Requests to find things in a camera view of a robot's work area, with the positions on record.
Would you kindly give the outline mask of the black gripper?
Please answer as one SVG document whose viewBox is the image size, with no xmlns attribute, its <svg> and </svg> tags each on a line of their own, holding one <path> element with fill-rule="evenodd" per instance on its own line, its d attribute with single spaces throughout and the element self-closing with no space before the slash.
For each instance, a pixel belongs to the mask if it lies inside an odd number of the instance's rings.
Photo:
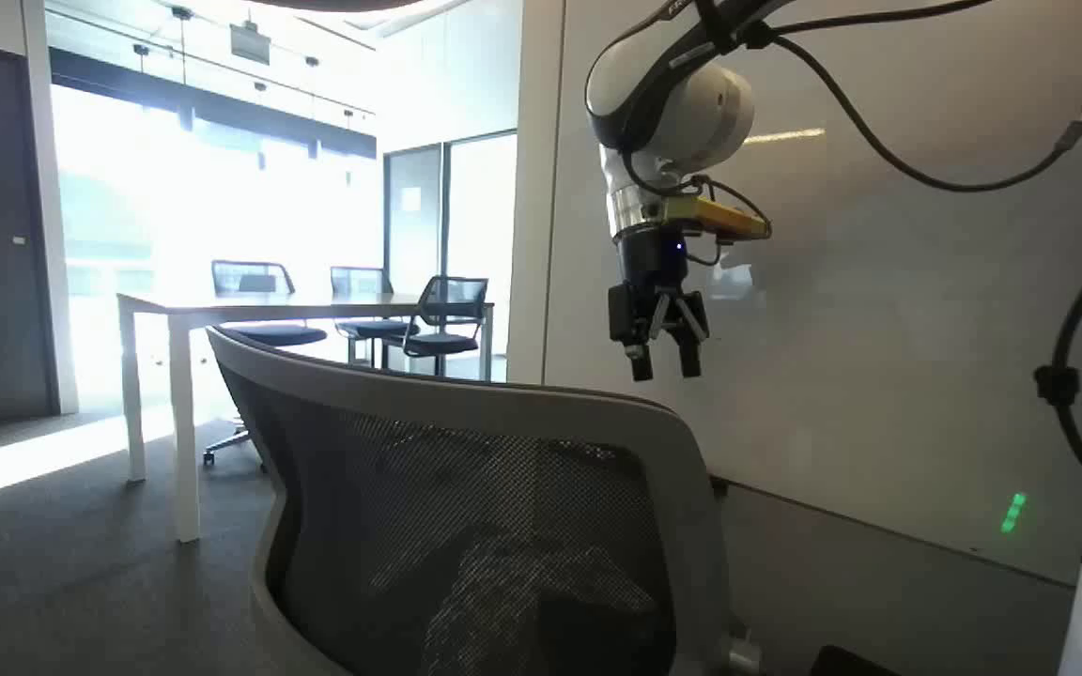
<svg viewBox="0 0 1082 676">
<path fill-rule="evenodd" d="M 609 288 L 609 337 L 623 343 L 635 382 L 653 378 L 648 337 L 671 334 L 680 373 L 702 373 L 700 344 L 710 337 L 702 297 L 685 292 L 688 248 L 677 228 L 627 228 L 618 240 L 623 280 Z"/>
</svg>

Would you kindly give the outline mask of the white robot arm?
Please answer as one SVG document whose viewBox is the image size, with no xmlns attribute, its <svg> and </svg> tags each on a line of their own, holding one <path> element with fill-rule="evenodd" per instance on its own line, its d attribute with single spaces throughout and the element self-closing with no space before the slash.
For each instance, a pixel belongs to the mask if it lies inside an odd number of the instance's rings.
<svg viewBox="0 0 1082 676">
<path fill-rule="evenodd" d="M 601 176 L 609 240 L 618 248 L 623 278 L 609 288 L 609 337 L 623 348 L 632 374 L 648 378 L 648 343 L 667 334 L 680 348 L 680 373 L 700 374 L 700 344 L 710 337 L 700 292 L 685 288 L 691 235 L 765 240 L 769 219 L 745 193 L 710 176 L 710 166 L 731 159 L 751 135 L 751 87 L 723 67 L 731 49 L 787 49 L 834 92 L 865 143 L 896 173 L 959 193 L 970 184 L 928 176 L 900 160 L 857 114 L 841 81 L 797 45 L 797 34 L 829 26 L 909 22 L 964 11 L 983 0 L 945 0 L 909 11 L 834 16 L 769 26 L 765 16 L 784 0 L 666 0 L 653 16 L 613 36 L 581 79 Z M 1077 468 L 1082 429 L 1075 403 L 1082 373 L 1075 337 L 1082 330 L 1082 288 L 1069 300 L 1053 357 L 1034 369 L 1034 390 L 1053 409 Z M 1082 556 L 1069 622 L 1058 655 L 1058 676 L 1082 676 Z"/>
</svg>

